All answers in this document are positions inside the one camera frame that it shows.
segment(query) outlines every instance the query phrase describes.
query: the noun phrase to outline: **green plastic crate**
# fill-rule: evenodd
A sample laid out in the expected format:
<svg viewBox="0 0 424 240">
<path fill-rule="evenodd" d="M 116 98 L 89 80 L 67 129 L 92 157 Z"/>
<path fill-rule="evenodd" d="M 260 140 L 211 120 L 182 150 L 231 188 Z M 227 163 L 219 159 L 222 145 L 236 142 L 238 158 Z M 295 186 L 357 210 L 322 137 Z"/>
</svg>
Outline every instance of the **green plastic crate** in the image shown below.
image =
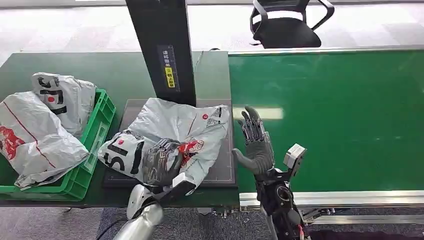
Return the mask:
<svg viewBox="0 0 424 240">
<path fill-rule="evenodd" d="M 81 201 L 89 188 L 97 163 L 97 151 L 105 141 L 115 115 L 115 105 L 103 89 L 95 92 L 95 106 L 87 126 L 79 139 L 90 151 L 80 165 L 69 171 L 56 182 L 20 190 L 14 186 L 18 173 L 0 154 L 0 199 L 38 201 Z"/>
</svg>

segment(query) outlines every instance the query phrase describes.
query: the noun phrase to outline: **floor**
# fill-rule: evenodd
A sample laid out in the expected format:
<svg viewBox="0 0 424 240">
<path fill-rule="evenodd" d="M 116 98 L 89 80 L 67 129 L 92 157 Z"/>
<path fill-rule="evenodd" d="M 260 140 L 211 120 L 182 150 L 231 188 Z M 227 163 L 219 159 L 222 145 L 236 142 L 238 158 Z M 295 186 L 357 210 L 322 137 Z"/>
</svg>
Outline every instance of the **floor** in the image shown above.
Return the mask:
<svg viewBox="0 0 424 240">
<path fill-rule="evenodd" d="M 189 6 L 191 48 L 262 49 L 251 45 L 251 11 L 248 5 Z M 323 7 L 309 6 L 308 24 L 324 14 Z M 316 32 L 323 47 L 423 44 L 424 4 L 337 5 Z M 140 46 L 125 6 L 0 9 L 0 65 L 11 53 L 46 51 L 133 52 Z"/>
<path fill-rule="evenodd" d="M 191 48 L 262 49 L 250 44 L 254 43 L 249 29 L 251 11 L 251 6 L 190 6 Z M 308 23 L 312 26 L 324 14 L 322 7 L 309 6 Z M 337 5 L 334 16 L 316 32 L 323 47 L 424 44 L 424 4 Z M 0 9 L 0 66 L 16 52 L 116 51 L 140 51 L 126 7 Z M 382 214 L 393 214 L 393 211 Z M 423 214 L 422 209 L 417 211 L 412 212 Z M 414 214 L 407 209 L 402 213 Z M 72 209 L 70 212 L 64 212 L 63 208 L 0 208 L 0 240 L 53 240 L 58 237 L 94 240 L 110 222 L 124 215 L 124 209 L 116 208 Z M 166 209 L 165 216 L 154 239 L 270 239 L 264 218 L 258 212 L 237 213 L 221 219 L 199 215 L 195 209 L 174 208 Z M 119 227 L 113 227 L 103 239 L 112 239 Z M 408 236 L 422 236 L 424 232 L 423 225 L 414 224 L 313 228 L 384 231 Z"/>
</svg>

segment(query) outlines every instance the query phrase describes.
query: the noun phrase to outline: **white floor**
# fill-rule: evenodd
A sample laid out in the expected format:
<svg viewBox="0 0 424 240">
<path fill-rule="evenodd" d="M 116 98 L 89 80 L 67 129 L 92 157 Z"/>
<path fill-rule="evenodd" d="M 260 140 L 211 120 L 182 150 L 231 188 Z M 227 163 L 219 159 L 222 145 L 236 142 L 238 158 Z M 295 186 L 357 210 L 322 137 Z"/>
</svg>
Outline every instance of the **white floor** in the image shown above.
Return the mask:
<svg viewBox="0 0 424 240">
<path fill-rule="evenodd" d="M 317 29 L 323 47 L 424 44 L 424 4 L 336 5 Z M 248 5 L 189 6 L 191 48 L 260 50 L 252 46 Z M 308 24 L 323 15 L 307 8 Z M 0 9 L 0 65 L 15 52 L 140 51 L 125 6 Z"/>
</svg>

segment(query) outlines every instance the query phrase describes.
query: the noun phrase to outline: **white plastic bag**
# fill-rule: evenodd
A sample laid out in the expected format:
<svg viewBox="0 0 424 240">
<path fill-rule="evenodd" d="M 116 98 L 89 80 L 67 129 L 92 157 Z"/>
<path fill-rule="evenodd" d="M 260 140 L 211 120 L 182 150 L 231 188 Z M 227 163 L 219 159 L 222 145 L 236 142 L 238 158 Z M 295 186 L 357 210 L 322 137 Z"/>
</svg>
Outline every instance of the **white plastic bag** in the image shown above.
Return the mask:
<svg viewBox="0 0 424 240">
<path fill-rule="evenodd" d="M 183 154 L 179 172 L 193 177 L 198 187 L 218 157 L 221 141 L 227 135 L 229 117 L 225 105 L 196 108 L 149 98 L 128 129 L 100 147 L 98 157 L 118 172 L 144 182 L 144 174 L 152 174 L 152 171 L 144 169 L 140 157 L 143 159 L 149 149 L 163 139 L 175 140 L 180 144 L 169 151 L 166 166 L 169 169 L 178 154 Z M 142 156 L 136 154 L 140 146 Z"/>
<path fill-rule="evenodd" d="M 84 145 L 32 91 L 0 103 L 0 151 L 26 189 L 55 182 L 88 156 Z"/>
<path fill-rule="evenodd" d="M 93 111 L 96 86 L 73 76 L 38 72 L 31 77 L 35 93 L 56 114 L 62 126 L 80 137 Z"/>
</svg>

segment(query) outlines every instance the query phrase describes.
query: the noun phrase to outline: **black pole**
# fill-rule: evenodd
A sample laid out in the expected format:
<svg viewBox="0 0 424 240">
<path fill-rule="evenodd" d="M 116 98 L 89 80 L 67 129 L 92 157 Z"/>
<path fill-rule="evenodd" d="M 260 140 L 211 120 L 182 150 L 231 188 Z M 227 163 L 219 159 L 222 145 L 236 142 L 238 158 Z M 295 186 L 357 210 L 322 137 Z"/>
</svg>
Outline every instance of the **black pole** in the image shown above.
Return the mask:
<svg viewBox="0 0 424 240">
<path fill-rule="evenodd" d="M 125 0 L 156 97 L 196 106 L 185 0 Z"/>
</svg>

